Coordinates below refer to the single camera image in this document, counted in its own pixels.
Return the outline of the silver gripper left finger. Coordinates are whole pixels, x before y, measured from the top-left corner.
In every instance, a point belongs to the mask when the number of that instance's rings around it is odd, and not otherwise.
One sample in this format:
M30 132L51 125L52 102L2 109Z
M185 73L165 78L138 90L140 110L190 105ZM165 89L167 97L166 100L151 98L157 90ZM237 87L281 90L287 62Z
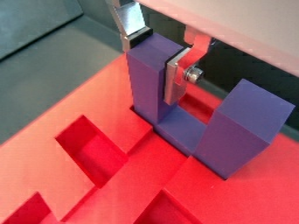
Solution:
M154 29L146 25L139 2L135 0L106 1L120 32L123 51L127 52L154 34Z

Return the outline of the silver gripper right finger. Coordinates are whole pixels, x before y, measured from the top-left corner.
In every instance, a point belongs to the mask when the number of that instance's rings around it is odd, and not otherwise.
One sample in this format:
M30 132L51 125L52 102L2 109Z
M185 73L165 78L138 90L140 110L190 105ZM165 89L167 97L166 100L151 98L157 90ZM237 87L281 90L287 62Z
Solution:
M183 97L187 83L197 84L203 71L195 66L209 51L211 36L186 26L185 42L191 45L181 50L166 64L165 102L174 105Z

